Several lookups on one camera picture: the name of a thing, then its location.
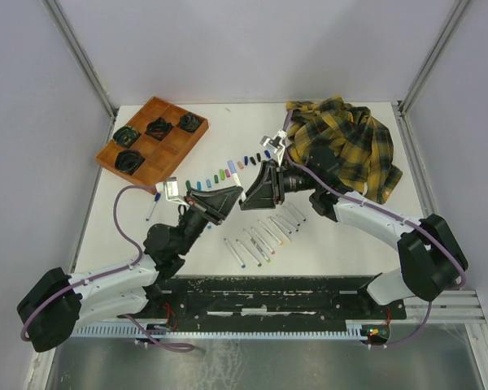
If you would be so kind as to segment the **yellow cap marker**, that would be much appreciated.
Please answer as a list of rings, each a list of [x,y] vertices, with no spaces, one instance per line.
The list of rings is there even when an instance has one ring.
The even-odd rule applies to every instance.
[[[281,225],[272,217],[267,217],[267,220],[274,226],[274,228],[280,233],[282,239],[288,243],[291,243],[292,240],[288,237],[288,234],[284,231]]]

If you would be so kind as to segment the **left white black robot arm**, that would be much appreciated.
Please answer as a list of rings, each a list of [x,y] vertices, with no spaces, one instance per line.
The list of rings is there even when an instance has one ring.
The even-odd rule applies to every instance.
[[[222,224],[242,194],[242,187],[234,185],[212,191],[192,189],[180,195],[173,178],[152,188],[183,207],[177,225],[152,225],[141,244],[122,232],[137,255],[114,266],[76,274],[60,267],[47,271],[17,306],[22,341],[46,352],[90,323],[139,311],[147,317],[159,314],[163,296],[146,288],[172,278],[207,225]]]

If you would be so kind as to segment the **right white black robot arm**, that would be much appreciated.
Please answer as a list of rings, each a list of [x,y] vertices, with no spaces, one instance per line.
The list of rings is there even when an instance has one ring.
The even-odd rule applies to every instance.
[[[393,301],[418,297],[431,302],[445,290],[464,286],[468,261],[444,218],[431,214],[416,219],[390,211],[341,182],[338,171],[333,151],[324,147],[314,149],[303,165],[288,154],[283,162],[263,161],[240,207],[274,209],[286,194],[309,190],[318,215],[358,228],[396,250],[399,268],[370,279],[356,299],[365,317],[377,317]]]

